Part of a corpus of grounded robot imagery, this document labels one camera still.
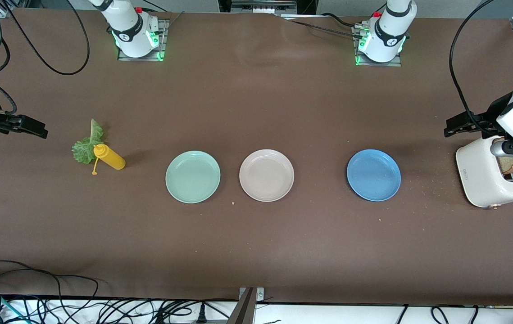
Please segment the plate rim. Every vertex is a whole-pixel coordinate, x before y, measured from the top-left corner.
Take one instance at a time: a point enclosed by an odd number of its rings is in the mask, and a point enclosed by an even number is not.
[[[247,190],[246,188],[244,187],[244,184],[242,183],[242,173],[244,170],[247,170],[248,169],[248,163],[250,161],[253,161],[255,160],[256,158],[258,158],[258,156],[264,156],[264,153],[266,152],[272,152],[274,154],[277,154],[280,156],[280,158],[283,158],[285,159],[287,162],[288,162],[288,165],[290,166],[290,175],[291,175],[291,184],[290,186],[288,187],[288,189],[286,190],[285,193],[283,193],[283,195],[275,198],[275,199],[272,199],[272,200],[263,200],[263,199],[258,199],[257,197],[254,197],[253,195],[251,195]],[[252,199],[256,200],[256,201],[260,201],[262,203],[272,203],[274,201],[278,201],[280,199],[283,199],[283,197],[285,197],[289,192],[291,192],[291,189],[292,187],[294,186],[294,178],[295,178],[295,175],[294,175],[294,167],[292,165],[292,162],[291,160],[284,154],[282,154],[281,152],[277,151],[277,150],[273,150],[273,149],[260,149],[260,150],[256,150],[250,154],[248,154],[248,156],[246,156],[246,158],[244,158],[244,160],[242,161],[242,164],[240,164],[240,170],[238,172],[238,180],[240,181],[240,187],[242,187],[242,190],[244,191],[244,193],[246,193],[248,195],[248,197],[251,197]]]
[[[351,166],[351,163],[353,162],[354,158],[359,155],[360,153],[370,153],[370,152],[377,152],[378,154],[380,155],[384,155],[386,158],[389,158],[393,164],[392,166],[394,166],[394,168],[396,168],[396,170],[398,170],[398,174],[399,174],[399,180],[398,180],[398,186],[396,186],[396,189],[394,190],[394,192],[387,198],[385,199],[369,199],[368,197],[366,197],[366,195],[362,195],[361,193],[359,193],[353,186],[352,182],[350,181],[350,178],[349,178],[349,167]],[[347,163],[346,165],[346,180],[347,182],[349,183],[349,187],[359,196],[361,197],[362,199],[365,199],[365,200],[368,200],[368,201],[373,201],[373,202],[377,202],[377,203],[380,203],[382,201],[387,201],[389,199],[391,199],[392,197],[394,197],[396,195],[396,193],[398,193],[399,189],[400,189],[400,185],[402,184],[402,173],[400,172],[400,167],[398,165],[398,163],[396,162],[396,160],[394,158],[392,158],[392,156],[390,156],[388,153],[386,152],[383,152],[381,150],[377,150],[377,149],[364,149],[364,150],[360,150],[358,151],[357,153],[355,153],[349,160],[349,162]]]
[[[185,154],[195,154],[195,153],[200,153],[202,155],[205,155],[207,156],[208,158],[212,159],[214,161],[214,163],[216,164],[217,166],[217,171],[218,171],[218,181],[217,181],[217,184],[213,190],[213,192],[210,193],[210,195],[208,195],[205,199],[202,199],[200,201],[194,201],[194,202],[191,202],[191,201],[182,201],[180,199],[178,199],[177,197],[174,196],[174,193],[172,193],[172,191],[170,191],[170,187],[168,186],[168,171],[170,170],[170,167],[172,166],[172,164],[174,163],[174,161],[179,158],[180,156],[182,155],[185,155]],[[181,154],[178,154],[177,156],[175,156],[172,161],[170,162],[170,164],[168,164],[168,168],[166,168],[166,174],[164,175],[164,184],[166,184],[166,189],[168,190],[168,193],[170,193],[170,195],[172,196],[172,198],[176,199],[177,201],[180,201],[181,203],[201,203],[207,199],[209,199],[215,192],[217,192],[218,190],[218,187],[220,186],[220,182],[221,182],[221,178],[222,178],[222,173],[221,173],[221,170],[220,170],[220,165],[218,163],[218,161],[214,158],[214,156],[204,152],[204,151],[201,151],[201,150],[188,150],[186,152],[182,152]]]

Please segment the plate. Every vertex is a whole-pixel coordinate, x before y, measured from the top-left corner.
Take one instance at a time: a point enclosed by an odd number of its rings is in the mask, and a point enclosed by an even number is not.
[[[182,203],[200,203],[217,191],[220,183],[217,160],[207,153],[191,150],[176,156],[166,170],[166,188]]]
[[[294,183],[291,161],[275,150],[258,150],[240,166],[240,185],[248,196],[269,203],[284,197]]]
[[[356,153],[349,161],[346,176],[354,192],[370,201],[390,199],[400,188],[398,164],[379,150]]]

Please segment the white plate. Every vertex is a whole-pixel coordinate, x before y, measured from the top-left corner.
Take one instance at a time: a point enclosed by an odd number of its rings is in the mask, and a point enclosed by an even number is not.
[[[284,197],[294,183],[294,168],[284,154],[258,150],[240,166],[240,185],[251,198],[265,203]]]

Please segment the white floor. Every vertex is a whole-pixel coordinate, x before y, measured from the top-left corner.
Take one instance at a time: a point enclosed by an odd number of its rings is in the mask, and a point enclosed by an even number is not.
[[[80,324],[96,324],[98,320],[99,311],[104,306],[96,304],[99,302],[106,301],[92,301],[88,306],[78,312],[73,318]],[[65,305],[71,306],[82,306],[85,301],[81,300],[64,300]],[[123,307],[123,311],[128,311],[138,302],[128,304]],[[147,314],[151,311],[158,309],[161,301],[153,302],[154,309],[150,304],[143,305],[135,309],[131,314]],[[209,302],[212,306],[219,310],[230,314],[236,303],[234,302]],[[36,301],[29,300],[27,302],[30,312],[36,311]],[[23,307],[23,301],[12,301],[10,305],[21,314],[26,314]],[[49,306],[58,307],[60,301],[51,300]],[[195,323],[198,318],[200,305],[196,304],[191,307],[192,313],[187,316],[173,316],[170,318],[172,324],[176,323]],[[279,324],[395,324],[402,311],[402,306],[314,306],[314,305],[257,305],[256,315],[254,317],[254,324],[268,324],[276,320],[281,320]],[[474,314],[474,308],[456,308],[456,307],[443,307],[443,311],[450,324],[469,324]],[[74,309],[69,309],[69,313],[74,312]],[[73,324],[71,320],[67,320],[66,314],[62,311],[62,308],[54,311],[61,320],[56,320],[52,316],[48,316],[46,319],[47,324]],[[14,318],[17,315],[13,310],[4,307],[1,312],[1,316],[4,320]],[[116,312],[107,318],[107,323],[115,322],[116,319],[120,318],[122,314]],[[224,316],[213,311],[211,308],[206,308],[206,317],[208,320],[223,320]],[[444,324],[441,315],[438,313],[437,317]],[[31,319],[40,321],[38,316],[32,316]],[[151,316],[142,316],[133,318],[134,324],[148,324]],[[27,323],[22,320],[17,323],[21,324],[34,324],[34,322]],[[431,308],[424,306],[409,307],[402,324],[435,324],[436,322],[431,317]],[[132,324],[129,319],[124,318],[116,324]],[[481,308],[474,324],[513,324],[513,309],[503,308]]]

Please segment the yellow bottle cap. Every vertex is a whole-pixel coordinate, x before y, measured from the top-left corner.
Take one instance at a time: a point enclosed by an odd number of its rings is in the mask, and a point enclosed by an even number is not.
[[[108,154],[108,151],[110,151],[110,148],[106,144],[94,145],[94,155],[97,158],[104,158],[104,156]]]

